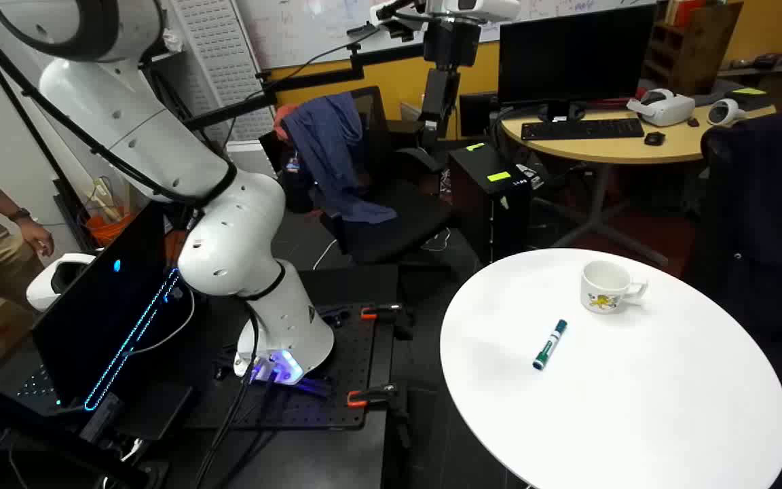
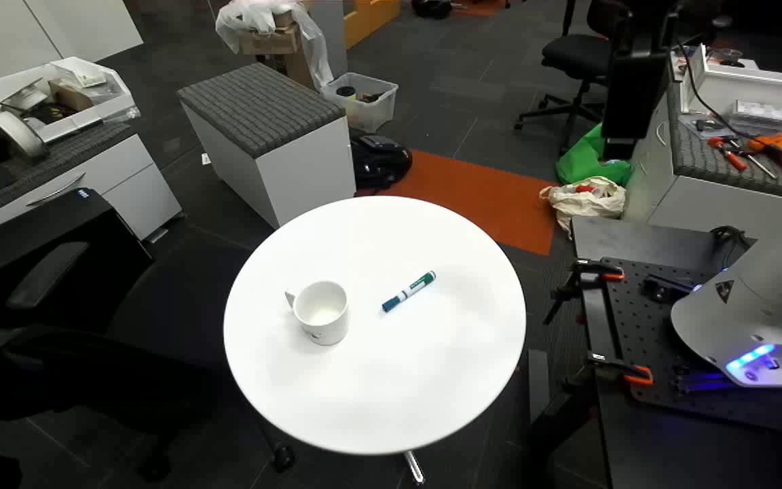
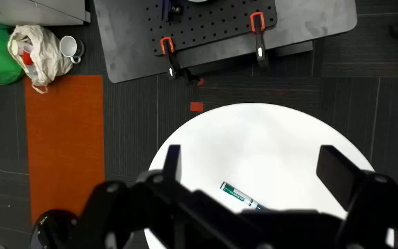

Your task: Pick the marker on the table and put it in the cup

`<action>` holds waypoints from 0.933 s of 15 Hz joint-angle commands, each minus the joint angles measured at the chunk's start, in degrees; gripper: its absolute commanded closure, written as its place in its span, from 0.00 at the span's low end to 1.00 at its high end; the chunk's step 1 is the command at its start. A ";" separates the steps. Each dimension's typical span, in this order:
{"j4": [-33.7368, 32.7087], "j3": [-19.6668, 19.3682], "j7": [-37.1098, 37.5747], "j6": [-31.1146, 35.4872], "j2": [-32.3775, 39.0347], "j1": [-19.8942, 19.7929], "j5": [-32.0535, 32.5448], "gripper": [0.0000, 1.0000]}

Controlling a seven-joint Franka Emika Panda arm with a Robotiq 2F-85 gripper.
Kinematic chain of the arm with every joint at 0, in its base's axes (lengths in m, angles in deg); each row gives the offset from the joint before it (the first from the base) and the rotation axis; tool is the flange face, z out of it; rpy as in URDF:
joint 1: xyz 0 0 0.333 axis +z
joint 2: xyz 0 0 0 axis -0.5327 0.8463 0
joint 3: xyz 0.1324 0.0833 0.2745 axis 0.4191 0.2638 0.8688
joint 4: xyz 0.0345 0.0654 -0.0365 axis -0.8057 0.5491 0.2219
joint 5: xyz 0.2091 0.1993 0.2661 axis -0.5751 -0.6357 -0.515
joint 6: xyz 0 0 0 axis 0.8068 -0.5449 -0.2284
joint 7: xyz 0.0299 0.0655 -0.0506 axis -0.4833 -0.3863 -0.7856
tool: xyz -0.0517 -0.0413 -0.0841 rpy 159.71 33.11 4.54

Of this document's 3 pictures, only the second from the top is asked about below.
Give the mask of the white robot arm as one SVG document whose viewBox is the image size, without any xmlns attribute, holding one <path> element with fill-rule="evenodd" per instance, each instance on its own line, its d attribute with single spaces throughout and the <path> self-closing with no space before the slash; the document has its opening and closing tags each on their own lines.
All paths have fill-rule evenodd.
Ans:
<svg viewBox="0 0 782 489">
<path fill-rule="evenodd" d="M 782 389 L 782 231 L 672 306 L 677 337 L 742 389 Z"/>
</svg>

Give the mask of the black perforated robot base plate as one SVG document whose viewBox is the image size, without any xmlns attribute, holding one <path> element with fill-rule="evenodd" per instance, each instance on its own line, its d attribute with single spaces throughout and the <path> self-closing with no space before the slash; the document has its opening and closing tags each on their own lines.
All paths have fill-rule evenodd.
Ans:
<svg viewBox="0 0 782 489">
<path fill-rule="evenodd" d="M 603 284 L 613 347 L 623 358 L 651 369 L 649 386 L 631 386 L 637 401 L 782 431 L 782 389 L 733 386 L 679 339 L 672 326 L 672 303 L 646 294 L 649 280 L 692 288 L 710 276 L 706 269 L 623 259 L 609 259 L 609 265 L 626 272 L 623 283 Z"/>
</svg>

